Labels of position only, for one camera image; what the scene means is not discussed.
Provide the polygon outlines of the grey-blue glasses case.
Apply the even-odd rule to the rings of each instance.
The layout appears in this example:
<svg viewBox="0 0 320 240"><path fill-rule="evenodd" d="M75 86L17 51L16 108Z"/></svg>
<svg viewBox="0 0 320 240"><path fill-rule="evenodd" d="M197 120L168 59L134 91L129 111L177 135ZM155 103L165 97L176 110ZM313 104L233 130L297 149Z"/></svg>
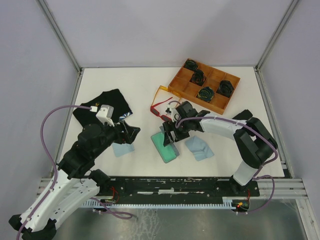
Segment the grey-blue glasses case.
<svg viewBox="0 0 320 240"><path fill-rule="evenodd" d="M163 162L167 164L175 160L180 155L180 153L173 143L164 146L165 131L162 126L160 126L159 128L160 132L152 135L150 138L155 148L157 149L159 155L161 156Z"/></svg>

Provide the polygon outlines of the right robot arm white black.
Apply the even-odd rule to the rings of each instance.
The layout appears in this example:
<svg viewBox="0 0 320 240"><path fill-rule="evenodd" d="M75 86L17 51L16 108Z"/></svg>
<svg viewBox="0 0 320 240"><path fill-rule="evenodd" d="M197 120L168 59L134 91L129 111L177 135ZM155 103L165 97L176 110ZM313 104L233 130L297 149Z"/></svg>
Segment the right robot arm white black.
<svg viewBox="0 0 320 240"><path fill-rule="evenodd" d="M275 161L278 144L260 119L244 110L235 118L224 118L208 110L197 111L189 101L169 108L171 118L163 124L163 145L168 146L190 137L191 131L216 134L235 141L242 162L229 179L229 189L236 196L248 189L248 184L262 168Z"/></svg>

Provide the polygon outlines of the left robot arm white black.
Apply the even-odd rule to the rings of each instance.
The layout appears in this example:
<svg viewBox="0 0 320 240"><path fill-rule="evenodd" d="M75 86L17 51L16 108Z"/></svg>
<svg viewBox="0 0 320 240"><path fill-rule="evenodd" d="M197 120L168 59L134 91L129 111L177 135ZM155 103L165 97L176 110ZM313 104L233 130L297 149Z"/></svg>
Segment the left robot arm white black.
<svg viewBox="0 0 320 240"><path fill-rule="evenodd" d="M91 170L96 158L113 143L133 143L140 130L125 121L114 126L107 123L85 126L36 201L24 213L9 219L17 231L16 238L51 240L84 202L97 194L106 195L111 189L110 178L100 169Z"/></svg>

